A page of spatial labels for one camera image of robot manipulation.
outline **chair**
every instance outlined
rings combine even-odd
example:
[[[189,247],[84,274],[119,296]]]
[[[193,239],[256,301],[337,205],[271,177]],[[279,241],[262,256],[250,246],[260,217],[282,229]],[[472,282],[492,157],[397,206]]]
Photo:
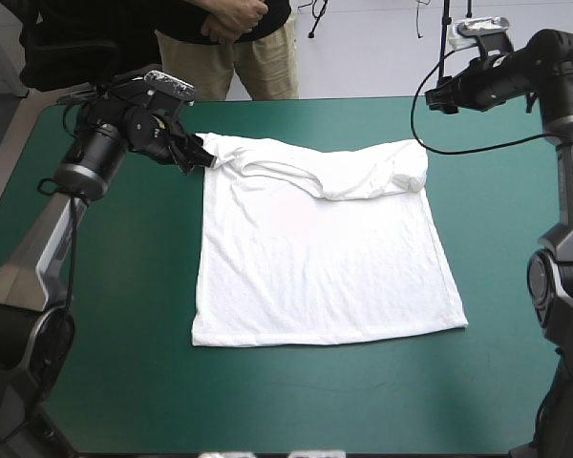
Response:
[[[119,70],[121,51],[107,39],[58,42],[41,20],[38,0],[0,0],[23,24],[19,42],[26,64],[21,81],[29,88],[52,91],[77,84],[108,82]]]

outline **black t-shirt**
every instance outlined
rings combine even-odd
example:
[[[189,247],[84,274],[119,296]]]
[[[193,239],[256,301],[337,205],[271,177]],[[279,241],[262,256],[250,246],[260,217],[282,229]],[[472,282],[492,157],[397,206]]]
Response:
[[[238,42],[258,40],[280,29],[290,15],[288,0],[265,0],[267,14],[251,33],[245,33]],[[208,12],[185,0],[160,0],[158,30],[172,38],[188,43],[215,44],[200,33]]]

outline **white t-shirt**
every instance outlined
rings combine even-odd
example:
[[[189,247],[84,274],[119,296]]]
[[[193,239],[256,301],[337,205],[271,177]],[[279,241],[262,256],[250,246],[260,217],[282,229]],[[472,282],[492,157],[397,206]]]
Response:
[[[193,344],[345,344],[464,327],[413,140],[320,153],[204,135]]]

